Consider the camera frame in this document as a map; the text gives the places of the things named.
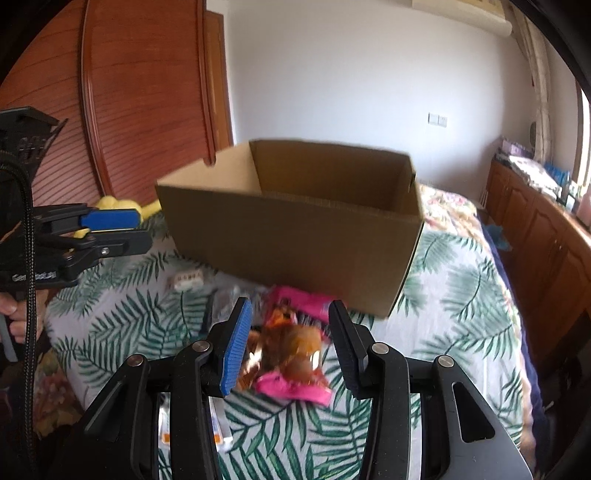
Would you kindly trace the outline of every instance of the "wall outlet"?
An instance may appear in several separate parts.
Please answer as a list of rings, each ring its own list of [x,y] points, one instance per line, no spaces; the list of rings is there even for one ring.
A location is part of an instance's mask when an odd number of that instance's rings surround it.
[[[429,125],[435,125],[436,127],[447,128],[447,117],[437,115],[436,113],[429,114]]]
[[[439,125],[439,115],[434,113],[429,114],[429,125]]]

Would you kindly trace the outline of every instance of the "open cardboard box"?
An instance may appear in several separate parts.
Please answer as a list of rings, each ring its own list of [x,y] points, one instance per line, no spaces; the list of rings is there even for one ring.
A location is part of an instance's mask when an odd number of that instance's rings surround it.
[[[334,295],[378,316],[394,308],[423,227],[409,156],[257,140],[160,179],[178,250],[268,286]]]

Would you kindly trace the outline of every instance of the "leaf-patterned bedsheet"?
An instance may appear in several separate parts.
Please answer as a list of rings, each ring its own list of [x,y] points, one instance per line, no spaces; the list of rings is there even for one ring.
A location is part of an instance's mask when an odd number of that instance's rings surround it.
[[[422,198],[426,227],[392,315],[383,320],[355,313],[353,319],[405,356],[454,357],[533,468],[531,386],[517,308],[472,220],[475,207],[428,187]],[[152,217],[148,227],[154,237],[148,254],[103,261],[48,307],[53,348],[84,408],[130,354],[174,355],[207,333],[203,315],[211,287],[169,289],[168,279],[195,263],[179,256],[162,215]],[[371,402],[355,400],[345,388],[334,347],[323,352],[323,368],[334,392],[329,408],[250,393],[227,397],[235,442],[219,457],[225,479],[356,478]],[[410,478],[418,479],[418,396],[411,401]],[[170,478],[169,453],[160,451],[159,461],[161,477]]]

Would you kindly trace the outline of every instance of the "floral blanket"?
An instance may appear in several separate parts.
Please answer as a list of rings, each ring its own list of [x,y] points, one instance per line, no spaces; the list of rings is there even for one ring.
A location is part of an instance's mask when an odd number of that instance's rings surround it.
[[[510,292],[466,199],[422,187],[426,227],[402,295],[389,319],[355,313],[374,338],[405,356],[432,360],[447,353],[462,366],[534,467],[530,383],[521,353],[521,325]],[[168,279],[195,263],[177,253],[164,219],[148,221],[154,246],[146,255],[105,260],[84,272],[77,287],[50,303],[47,327],[53,349],[86,408],[132,353],[150,359],[174,355],[202,338],[212,287],[179,293]],[[230,452],[219,457],[226,479],[355,478],[369,424],[370,401],[345,388],[334,347],[323,352],[333,388],[329,408],[232,393],[226,415]],[[420,408],[412,398],[410,478],[420,477]],[[170,457],[160,452],[162,478]]]

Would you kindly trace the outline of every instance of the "white wall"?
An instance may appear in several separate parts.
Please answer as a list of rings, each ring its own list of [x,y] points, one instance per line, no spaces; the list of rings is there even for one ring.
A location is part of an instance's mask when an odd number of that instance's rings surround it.
[[[579,101],[570,69],[549,42],[550,115],[554,165],[572,173],[579,135]]]
[[[498,137],[529,144],[527,63],[512,38],[398,2],[231,1],[236,140],[405,151],[420,179],[478,198]],[[428,125],[429,112],[447,116],[448,128]]]

